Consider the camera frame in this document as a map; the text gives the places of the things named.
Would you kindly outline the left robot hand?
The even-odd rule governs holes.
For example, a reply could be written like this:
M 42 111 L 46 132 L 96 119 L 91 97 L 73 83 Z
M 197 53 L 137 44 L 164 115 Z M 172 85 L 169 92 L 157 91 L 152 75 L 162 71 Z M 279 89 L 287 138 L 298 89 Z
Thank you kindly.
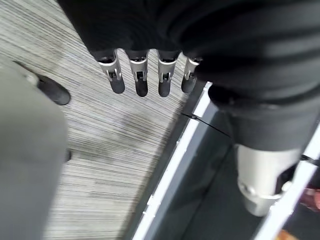
M 247 210 L 267 214 L 320 117 L 317 0 L 61 0 L 90 54 L 178 51 L 225 114 Z

